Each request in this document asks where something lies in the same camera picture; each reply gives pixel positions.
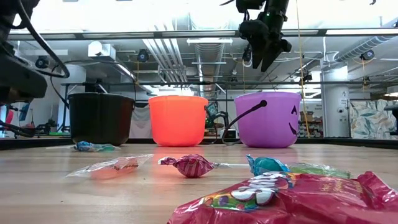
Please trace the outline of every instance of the clear plastic wrapper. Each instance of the clear plastic wrapper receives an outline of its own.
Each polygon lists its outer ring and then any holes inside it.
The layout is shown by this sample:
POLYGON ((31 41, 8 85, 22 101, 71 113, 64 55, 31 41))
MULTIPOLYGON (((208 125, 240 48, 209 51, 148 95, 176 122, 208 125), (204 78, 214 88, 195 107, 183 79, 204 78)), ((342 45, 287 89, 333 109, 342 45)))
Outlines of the clear plastic wrapper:
POLYGON ((73 148, 79 152, 111 152, 120 149, 111 144, 93 144, 86 141, 78 142, 73 148))
POLYGON ((227 164, 218 162, 209 162, 203 156, 190 154, 179 159, 173 157, 165 157, 158 161, 160 165, 172 165, 177 170, 189 178, 198 178, 205 175, 213 169, 233 168, 233 167, 249 167, 247 164, 227 164))
POLYGON ((168 224, 397 223, 398 193, 373 172, 357 179, 268 172, 175 209, 168 224))
POLYGON ((344 170, 338 170, 328 165, 316 165, 306 163, 283 164, 281 161, 271 157, 252 158, 246 156, 251 168, 251 172, 255 175, 261 175, 270 171, 286 171, 304 174, 316 174, 329 177, 351 178, 351 173, 344 170))
POLYGON ((112 179, 131 173, 152 156, 152 154, 148 154, 118 157, 75 170, 66 177, 87 177, 97 180, 112 179))

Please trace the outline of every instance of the wooden table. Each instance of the wooden table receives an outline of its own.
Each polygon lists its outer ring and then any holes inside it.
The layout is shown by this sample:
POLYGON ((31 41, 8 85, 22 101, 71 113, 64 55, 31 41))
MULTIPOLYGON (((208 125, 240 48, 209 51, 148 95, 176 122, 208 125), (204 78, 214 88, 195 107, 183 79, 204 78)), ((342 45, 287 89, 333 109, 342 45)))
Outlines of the wooden table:
POLYGON ((373 170, 398 189, 398 151, 365 147, 298 144, 289 149, 240 146, 161 148, 125 145, 118 152, 84 153, 61 148, 0 152, 0 223, 166 223, 175 207, 226 188, 251 174, 247 169, 219 169, 200 179, 186 179, 165 156, 202 154, 209 161, 246 163, 245 155, 272 156, 285 163, 328 164, 358 175, 373 170), (136 172, 100 182, 64 179, 69 172, 112 157, 154 154, 136 172))

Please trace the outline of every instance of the purple bucket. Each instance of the purple bucket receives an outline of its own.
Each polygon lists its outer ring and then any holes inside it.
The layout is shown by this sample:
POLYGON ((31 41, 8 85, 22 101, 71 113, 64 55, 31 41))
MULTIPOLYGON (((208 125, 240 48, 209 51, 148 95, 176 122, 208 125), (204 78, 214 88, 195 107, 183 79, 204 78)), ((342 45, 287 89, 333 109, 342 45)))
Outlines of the purple bucket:
POLYGON ((236 114, 250 110, 261 100, 267 106, 238 121, 239 136, 249 147, 285 148, 294 144, 299 131, 301 96, 297 93, 251 93, 235 99, 236 114))

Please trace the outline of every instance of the black bucket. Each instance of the black bucket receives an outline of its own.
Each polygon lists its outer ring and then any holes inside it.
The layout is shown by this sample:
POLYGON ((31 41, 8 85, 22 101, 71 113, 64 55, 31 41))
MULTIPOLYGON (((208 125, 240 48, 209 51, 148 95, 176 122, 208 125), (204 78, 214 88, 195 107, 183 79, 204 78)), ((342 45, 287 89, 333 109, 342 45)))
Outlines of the black bucket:
POLYGON ((129 139, 133 99, 109 93, 75 93, 68 100, 73 142, 120 146, 129 139))

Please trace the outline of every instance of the orange bucket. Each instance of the orange bucket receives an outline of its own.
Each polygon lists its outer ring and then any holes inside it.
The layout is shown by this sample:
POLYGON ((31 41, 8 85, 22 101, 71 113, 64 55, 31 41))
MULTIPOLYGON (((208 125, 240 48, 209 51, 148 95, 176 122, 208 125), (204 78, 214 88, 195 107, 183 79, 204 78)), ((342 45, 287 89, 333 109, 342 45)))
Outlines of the orange bucket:
POLYGON ((188 147, 205 135, 208 100, 199 96, 155 96, 149 99, 154 141, 161 146, 188 147))

